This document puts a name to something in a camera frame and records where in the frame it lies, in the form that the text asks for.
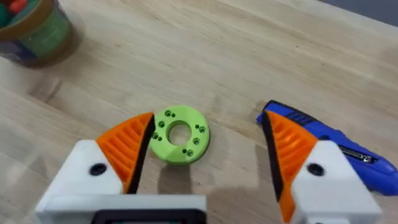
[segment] wood grain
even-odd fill
[[[0,223],[32,223],[76,141],[177,104],[207,117],[210,148],[190,167],[149,153],[139,191],[207,194],[210,223],[281,223],[254,124],[271,99],[398,165],[396,27],[315,0],[61,3],[71,56],[37,69],[0,59]],[[395,223],[398,199],[375,197]]]

